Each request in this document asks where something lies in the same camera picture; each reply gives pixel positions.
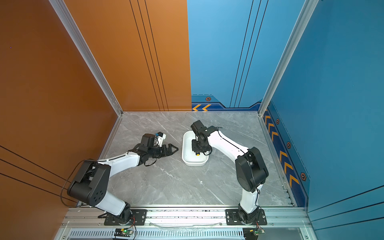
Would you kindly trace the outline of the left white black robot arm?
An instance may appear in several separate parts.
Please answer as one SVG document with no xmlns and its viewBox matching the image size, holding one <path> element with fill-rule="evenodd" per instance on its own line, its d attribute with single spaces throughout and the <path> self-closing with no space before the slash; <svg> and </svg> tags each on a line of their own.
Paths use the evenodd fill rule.
<svg viewBox="0 0 384 240">
<path fill-rule="evenodd" d="M 166 134 L 144 134 L 139 144 L 126 153 L 104 160 L 84 160 L 77 165 L 78 171 L 67 189 L 67 194 L 91 207 L 106 212 L 119 225 L 128 224 L 133 214 L 131 205 L 108 192 L 112 176 L 146 164 L 149 159 L 157 161 L 175 154 L 179 148 L 164 144 Z"/>
</svg>

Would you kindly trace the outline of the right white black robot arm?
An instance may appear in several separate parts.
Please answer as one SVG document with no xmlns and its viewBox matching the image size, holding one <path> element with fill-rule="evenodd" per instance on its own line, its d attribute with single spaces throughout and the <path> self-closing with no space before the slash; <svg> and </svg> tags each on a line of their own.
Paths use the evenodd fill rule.
<svg viewBox="0 0 384 240">
<path fill-rule="evenodd" d="M 191 139 L 191 149 L 183 148 L 191 158 L 209 156 L 216 149 L 235 164 L 237 181 L 242 187 L 239 203 L 239 218 L 245 225 L 258 224 L 262 209 L 259 205 L 261 189 L 269 172 L 260 150 L 247 148 L 226 137 L 218 127 L 206 127 L 198 120 L 191 125 L 195 137 Z"/>
</svg>

